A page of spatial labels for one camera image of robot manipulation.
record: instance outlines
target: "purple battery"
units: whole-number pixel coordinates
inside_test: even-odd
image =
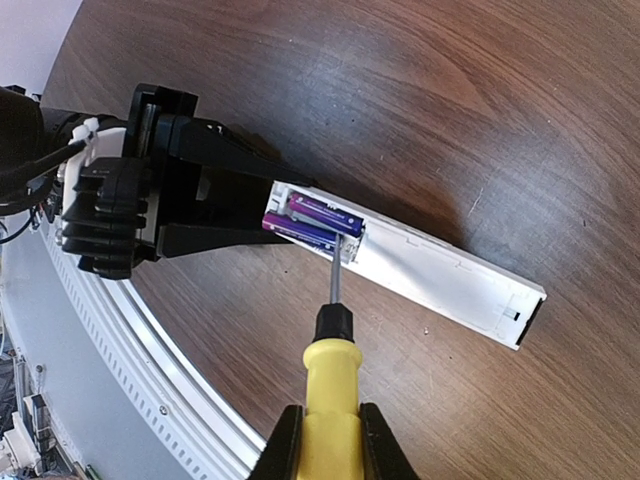
[[[324,202],[307,197],[301,193],[294,193],[289,199],[289,208],[294,212],[305,215],[326,225],[340,233],[359,237],[362,233],[363,220],[355,215],[331,208]]]
[[[295,238],[307,245],[325,252],[333,252],[336,245],[336,234],[329,230],[297,222],[284,215],[267,213],[262,217],[262,228],[285,237]]]

